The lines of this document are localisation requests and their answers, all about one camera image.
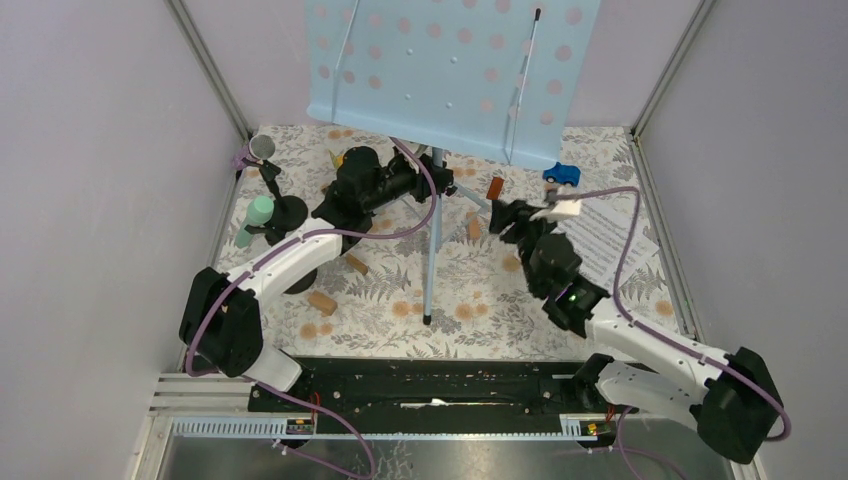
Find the sheet music page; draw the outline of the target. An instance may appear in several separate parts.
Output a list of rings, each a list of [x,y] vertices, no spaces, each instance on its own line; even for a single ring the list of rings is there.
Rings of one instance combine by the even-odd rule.
[[[583,253],[582,271],[595,284],[612,291],[614,280],[619,276],[619,286],[624,284],[658,251],[658,246],[638,233],[631,240],[622,267],[619,267],[627,231],[621,228],[592,229],[590,240]]]
[[[582,258],[580,271],[596,283],[611,283],[632,224],[632,215],[601,199],[584,200],[581,213],[558,224]]]

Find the light blue music stand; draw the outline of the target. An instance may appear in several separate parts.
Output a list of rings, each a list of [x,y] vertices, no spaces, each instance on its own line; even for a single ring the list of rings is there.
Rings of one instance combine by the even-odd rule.
[[[596,1],[309,1],[308,115],[542,171],[562,134]]]

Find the black microphone stand front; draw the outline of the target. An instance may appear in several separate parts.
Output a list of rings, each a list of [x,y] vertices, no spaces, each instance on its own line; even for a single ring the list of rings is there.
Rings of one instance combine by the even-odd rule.
[[[250,289],[258,298],[300,293],[314,282],[317,268],[326,261],[321,230],[309,221],[249,263]]]

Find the green toy microphone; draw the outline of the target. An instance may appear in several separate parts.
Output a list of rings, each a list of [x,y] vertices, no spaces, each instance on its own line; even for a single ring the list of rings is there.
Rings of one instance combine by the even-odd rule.
[[[274,209],[274,201],[270,197],[254,198],[247,207],[245,218],[235,236],[234,245],[239,249],[249,247],[254,236],[264,232],[265,225],[271,220]]]

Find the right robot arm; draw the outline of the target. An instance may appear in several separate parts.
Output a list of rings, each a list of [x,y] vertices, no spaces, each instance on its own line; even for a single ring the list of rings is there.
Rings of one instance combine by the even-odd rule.
[[[631,375],[608,355],[595,354],[573,386],[575,402],[597,412],[608,403],[661,414],[693,430],[714,452],[749,464],[767,442],[785,440],[792,423],[764,359],[734,353],[642,321],[623,306],[620,280],[599,286],[579,271],[582,260],[559,220],[575,217],[583,199],[616,194],[549,190],[543,207],[494,199],[489,230],[518,249],[529,293],[558,328],[612,347],[643,364]]]

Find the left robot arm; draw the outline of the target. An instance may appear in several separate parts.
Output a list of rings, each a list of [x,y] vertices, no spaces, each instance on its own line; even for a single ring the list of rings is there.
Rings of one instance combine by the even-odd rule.
[[[213,372],[272,388],[285,410],[307,404],[311,387],[300,377],[303,367],[264,339],[262,309],[296,285],[309,287],[320,266],[374,238],[376,210],[404,196],[434,202],[454,191],[453,171],[434,157],[417,157],[403,146],[394,150],[383,165],[370,147],[349,149],[323,201],[298,229],[228,272],[207,267],[195,275],[179,328],[188,374],[201,375],[194,360],[202,357]]]

